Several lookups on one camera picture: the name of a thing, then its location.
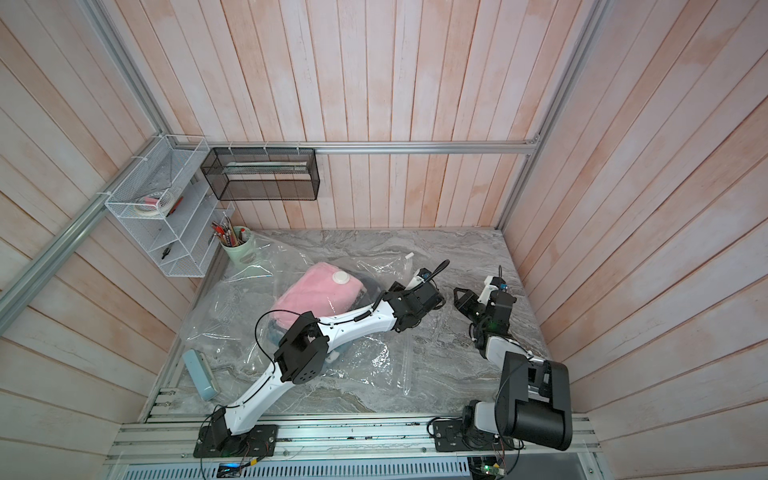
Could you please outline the pink blanket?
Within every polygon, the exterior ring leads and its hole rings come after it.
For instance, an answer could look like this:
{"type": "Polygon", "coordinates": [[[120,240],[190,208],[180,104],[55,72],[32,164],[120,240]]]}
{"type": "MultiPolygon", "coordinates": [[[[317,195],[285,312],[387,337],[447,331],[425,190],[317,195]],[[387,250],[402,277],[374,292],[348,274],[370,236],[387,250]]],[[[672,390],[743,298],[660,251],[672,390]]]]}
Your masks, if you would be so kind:
{"type": "Polygon", "coordinates": [[[347,284],[336,284],[332,275],[338,270],[342,269],[325,262],[311,266],[271,307],[276,325],[288,330],[297,315],[307,311],[312,311],[316,317],[349,311],[364,291],[364,285],[349,273],[347,284]]]}

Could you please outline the clear plastic vacuum bag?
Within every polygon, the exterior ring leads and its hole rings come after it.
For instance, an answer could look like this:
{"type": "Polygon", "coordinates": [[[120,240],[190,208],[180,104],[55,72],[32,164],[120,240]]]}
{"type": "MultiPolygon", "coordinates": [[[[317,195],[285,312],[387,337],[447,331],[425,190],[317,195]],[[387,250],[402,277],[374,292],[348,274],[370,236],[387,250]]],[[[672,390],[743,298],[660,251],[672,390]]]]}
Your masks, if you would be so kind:
{"type": "MultiPolygon", "coordinates": [[[[418,230],[271,232],[257,235],[255,247],[254,261],[230,262],[184,321],[183,345],[205,356],[220,393],[203,401],[183,367],[176,385],[182,411],[232,404],[270,366],[287,332],[276,325],[271,307],[311,266],[329,263],[363,283],[353,310],[445,257],[418,230]]],[[[415,360],[423,351],[417,342],[439,319],[432,313],[413,330],[371,334],[339,347],[317,379],[281,396],[271,413],[409,410],[417,397],[415,360]]]]}

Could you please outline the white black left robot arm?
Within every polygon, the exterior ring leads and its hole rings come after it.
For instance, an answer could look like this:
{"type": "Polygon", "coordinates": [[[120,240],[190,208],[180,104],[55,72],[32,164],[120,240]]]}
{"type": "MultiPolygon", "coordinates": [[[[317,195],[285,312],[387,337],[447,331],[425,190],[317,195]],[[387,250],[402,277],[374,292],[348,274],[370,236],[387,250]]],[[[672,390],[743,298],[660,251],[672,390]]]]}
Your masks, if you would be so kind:
{"type": "Polygon", "coordinates": [[[362,337],[418,326],[445,298],[428,277],[416,276],[406,286],[397,282],[365,307],[331,317],[307,311],[278,342],[270,366],[232,404],[217,408],[201,431],[216,448],[250,432],[260,417],[288,390],[320,375],[327,356],[362,337]]]}

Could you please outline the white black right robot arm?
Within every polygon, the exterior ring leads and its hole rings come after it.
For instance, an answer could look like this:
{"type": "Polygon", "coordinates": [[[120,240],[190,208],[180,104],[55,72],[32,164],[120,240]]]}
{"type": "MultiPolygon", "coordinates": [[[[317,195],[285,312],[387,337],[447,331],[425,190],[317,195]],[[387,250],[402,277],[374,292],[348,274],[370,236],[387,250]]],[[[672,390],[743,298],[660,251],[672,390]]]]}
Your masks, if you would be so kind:
{"type": "Polygon", "coordinates": [[[501,370],[495,400],[473,400],[464,407],[462,436],[466,442],[477,435],[493,443],[520,440],[565,451],[573,438],[568,369],[514,338],[510,321],[515,302],[503,290],[478,295],[454,289],[454,306],[470,320],[475,348],[501,370]]]}

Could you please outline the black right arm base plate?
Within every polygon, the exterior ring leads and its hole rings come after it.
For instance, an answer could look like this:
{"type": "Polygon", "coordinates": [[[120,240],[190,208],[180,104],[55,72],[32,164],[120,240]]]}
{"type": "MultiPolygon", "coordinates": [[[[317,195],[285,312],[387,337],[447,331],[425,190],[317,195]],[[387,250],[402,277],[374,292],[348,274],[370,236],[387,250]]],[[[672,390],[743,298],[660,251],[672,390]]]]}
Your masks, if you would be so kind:
{"type": "Polygon", "coordinates": [[[457,417],[434,417],[426,424],[426,431],[438,452],[502,452],[518,447],[514,440],[466,426],[457,417]]]}

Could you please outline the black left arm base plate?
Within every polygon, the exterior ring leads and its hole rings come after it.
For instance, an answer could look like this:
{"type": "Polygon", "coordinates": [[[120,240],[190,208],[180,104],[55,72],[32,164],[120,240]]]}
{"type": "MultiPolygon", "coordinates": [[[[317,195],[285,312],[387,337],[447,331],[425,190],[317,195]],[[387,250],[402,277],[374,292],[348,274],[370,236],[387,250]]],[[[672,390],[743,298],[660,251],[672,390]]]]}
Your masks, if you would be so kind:
{"type": "Polygon", "coordinates": [[[219,427],[203,426],[199,432],[193,457],[206,458],[265,458],[274,455],[278,426],[257,424],[248,433],[224,435],[219,427]]]}

